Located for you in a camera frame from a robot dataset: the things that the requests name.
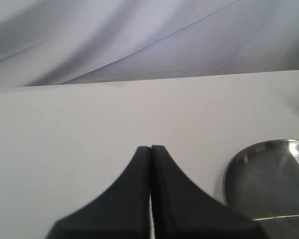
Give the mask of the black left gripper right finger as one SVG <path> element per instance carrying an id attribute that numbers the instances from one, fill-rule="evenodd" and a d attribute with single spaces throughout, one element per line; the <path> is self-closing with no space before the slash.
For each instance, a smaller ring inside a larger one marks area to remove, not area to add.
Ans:
<path id="1" fill-rule="evenodd" d="M 151 203 L 157 239 L 260 239 L 262 228 L 193 183 L 164 146 L 151 148 Z"/>

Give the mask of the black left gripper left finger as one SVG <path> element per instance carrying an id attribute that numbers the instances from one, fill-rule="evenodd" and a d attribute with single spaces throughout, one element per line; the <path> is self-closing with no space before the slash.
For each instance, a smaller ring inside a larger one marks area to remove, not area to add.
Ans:
<path id="1" fill-rule="evenodd" d="M 116 181 L 95 200 L 59 219 L 49 239 L 149 239 L 151 149 L 140 146 Z"/>

